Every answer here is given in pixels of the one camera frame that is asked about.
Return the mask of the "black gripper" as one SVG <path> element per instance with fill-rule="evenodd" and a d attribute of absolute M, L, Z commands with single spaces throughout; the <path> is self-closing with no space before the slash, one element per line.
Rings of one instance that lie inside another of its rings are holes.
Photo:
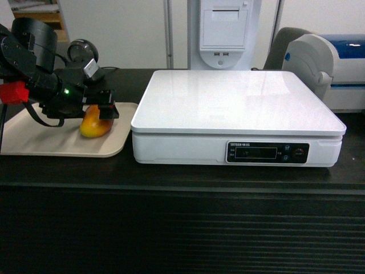
<path fill-rule="evenodd" d="M 49 119 L 83 118 L 85 107 L 97 105 L 99 119 L 113 120 L 119 118 L 115 106 L 115 91 L 97 89 L 94 83 L 83 83 L 81 80 L 68 80 L 67 75 L 60 79 L 60 87 L 48 101 L 39 104 L 42 114 Z"/>

